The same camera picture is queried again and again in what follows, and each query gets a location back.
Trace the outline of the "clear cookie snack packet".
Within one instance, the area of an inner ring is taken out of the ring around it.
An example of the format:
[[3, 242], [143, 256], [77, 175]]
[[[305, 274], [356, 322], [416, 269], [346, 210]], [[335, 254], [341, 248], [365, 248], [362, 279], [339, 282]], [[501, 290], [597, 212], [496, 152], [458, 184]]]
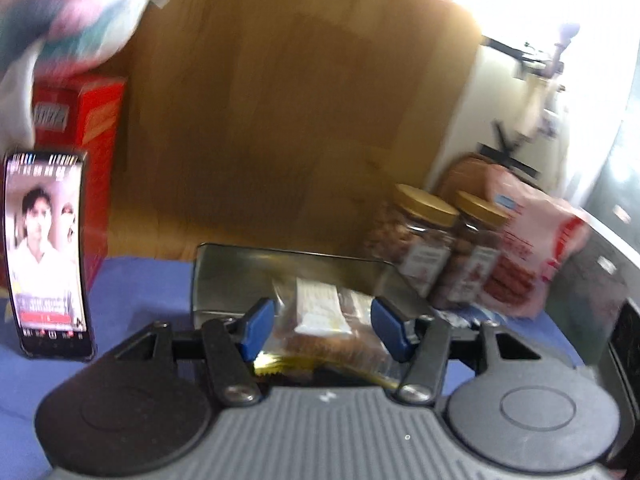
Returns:
[[294, 276], [272, 284], [276, 317], [254, 361], [258, 376], [305, 376], [326, 368], [385, 388], [399, 385], [401, 366], [371, 326], [372, 296]]

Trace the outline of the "right nut jar gold lid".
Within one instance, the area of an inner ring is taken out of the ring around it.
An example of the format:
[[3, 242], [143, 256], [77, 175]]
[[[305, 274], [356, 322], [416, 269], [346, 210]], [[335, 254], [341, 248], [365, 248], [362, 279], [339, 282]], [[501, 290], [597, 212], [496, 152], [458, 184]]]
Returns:
[[428, 300], [437, 310], [472, 304], [500, 256], [501, 230], [509, 216], [498, 206], [468, 192], [458, 191], [460, 211], [454, 244]]

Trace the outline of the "nut jar gold lid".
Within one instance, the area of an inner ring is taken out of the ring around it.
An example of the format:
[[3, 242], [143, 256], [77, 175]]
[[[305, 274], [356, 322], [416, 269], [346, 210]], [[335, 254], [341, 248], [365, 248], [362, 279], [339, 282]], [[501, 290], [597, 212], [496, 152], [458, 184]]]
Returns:
[[498, 206], [468, 192], [458, 191], [460, 211], [454, 244], [428, 300], [437, 310], [472, 304], [500, 256], [501, 230], [509, 216]]
[[451, 256], [459, 211], [408, 184], [394, 186], [374, 217], [364, 251], [396, 266], [420, 297], [427, 297]]

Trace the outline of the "blue printed tablecloth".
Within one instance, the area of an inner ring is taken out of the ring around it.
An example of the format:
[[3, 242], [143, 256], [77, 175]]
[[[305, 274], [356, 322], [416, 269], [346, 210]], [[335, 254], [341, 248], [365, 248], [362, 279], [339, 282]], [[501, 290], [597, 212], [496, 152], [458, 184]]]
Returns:
[[[119, 257], [104, 261], [88, 297], [96, 341], [102, 354], [145, 325], [168, 321], [184, 330], [191, 326], [192, 264], [148, 258]], [[493, 320], [545, 347], [558, 350], [576, 366], [584, 361], [547, 313], [538, 318], [505, 318], [478, 307], [459, 312], [460, 318]], [[41, 399], [81, 362], [30, 360], [21, 352], [14, 322], [1, 322], [1, 477], [41, 479], [50, 466], [34, 430]]]

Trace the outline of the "left nut jar gold lid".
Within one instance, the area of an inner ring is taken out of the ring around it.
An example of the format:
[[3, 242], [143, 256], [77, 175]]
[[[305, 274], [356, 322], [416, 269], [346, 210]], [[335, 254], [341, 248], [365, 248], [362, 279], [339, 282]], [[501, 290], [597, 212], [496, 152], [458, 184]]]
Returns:
[[420, 297], [427, 297], [451, 256], [459, 211], [408, 184], [394, 186], [374, 217], [364, 251], [396, 266]]

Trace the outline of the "pink twisted snack bag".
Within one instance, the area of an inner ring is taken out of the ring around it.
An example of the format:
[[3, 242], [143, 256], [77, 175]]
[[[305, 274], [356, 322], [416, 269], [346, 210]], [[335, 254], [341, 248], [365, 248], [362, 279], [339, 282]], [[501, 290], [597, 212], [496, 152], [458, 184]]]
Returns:
[[501, 229], [497, 263], [475, 304], [511, 318], [536, 318], [555, 274], [587, 243], [588, 214], [498, 165], [487, 170], [486, 196], [508, 222]]

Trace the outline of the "round wooden cutting board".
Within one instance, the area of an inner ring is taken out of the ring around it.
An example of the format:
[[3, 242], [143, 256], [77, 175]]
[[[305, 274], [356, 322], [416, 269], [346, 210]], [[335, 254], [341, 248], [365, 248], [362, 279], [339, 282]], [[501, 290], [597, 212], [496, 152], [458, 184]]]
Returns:
[[433, 194], [452, 205], [457, 192], [467, 192], [482, 200], [487, 198], [487, 171], [494, 162], [481, 154], [466, 153], [442, 170]]

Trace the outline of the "frosted glass door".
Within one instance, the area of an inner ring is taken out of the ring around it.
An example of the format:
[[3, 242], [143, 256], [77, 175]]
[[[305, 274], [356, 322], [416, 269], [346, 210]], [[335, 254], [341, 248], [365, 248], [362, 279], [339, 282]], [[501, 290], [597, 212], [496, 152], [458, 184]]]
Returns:
[[584, 371], [620, 408], [606, 466], [639, 477], [639, 76], [622, 123], [585, 201], [591, 235], [554, 280], [549, 312]]

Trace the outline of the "smartphone with video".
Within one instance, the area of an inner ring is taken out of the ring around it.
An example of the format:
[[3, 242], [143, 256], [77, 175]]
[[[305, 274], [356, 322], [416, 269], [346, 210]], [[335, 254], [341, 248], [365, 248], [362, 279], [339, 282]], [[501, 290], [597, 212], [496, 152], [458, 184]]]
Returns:
[[18, 342], [33, 359], [94, 356], [81, 240], [86, 160], [78, 151], [34, 148], [4, 159], [6, 284]]

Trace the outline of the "pastel plush toy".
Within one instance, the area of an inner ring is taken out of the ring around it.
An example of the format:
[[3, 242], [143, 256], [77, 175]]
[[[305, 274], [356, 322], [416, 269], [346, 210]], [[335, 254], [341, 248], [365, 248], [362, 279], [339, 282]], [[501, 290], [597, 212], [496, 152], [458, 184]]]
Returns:
[[32, 148], [32, 87], [107, 61], [150, 0], [1, 0], [1, 151]]

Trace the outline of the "wooden board on wall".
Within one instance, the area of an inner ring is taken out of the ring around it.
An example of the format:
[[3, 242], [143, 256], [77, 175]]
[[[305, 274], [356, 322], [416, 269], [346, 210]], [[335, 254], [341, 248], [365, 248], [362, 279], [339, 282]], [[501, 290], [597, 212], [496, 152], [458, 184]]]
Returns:
[[355, 255], [390, 186], [423, 184], [480, 31], [448, 0], [168, 0], [125, 76], [112, 255], [201, 242]]

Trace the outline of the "white wall power adapter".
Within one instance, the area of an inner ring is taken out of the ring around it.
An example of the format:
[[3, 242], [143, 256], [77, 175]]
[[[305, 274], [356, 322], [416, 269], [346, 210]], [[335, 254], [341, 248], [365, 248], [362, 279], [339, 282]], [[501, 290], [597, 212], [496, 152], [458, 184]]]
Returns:
[[516, 62], [515, 78], [525, 82], [522, 104], [515, 114], [512, 145], [533, 142], [539, 133], [553, 131], [549, 126], [552, 115], [549, 104], [560, 88], [558, 77], [562, 75], [562, 55], [578, 35], [580, 26], [565, 25], [555, 38], [551, 49], [542, 50], [525, 41], [521, 47], [513, 47], [490, 37], [483, 37], [483, 46], [512, 58]]

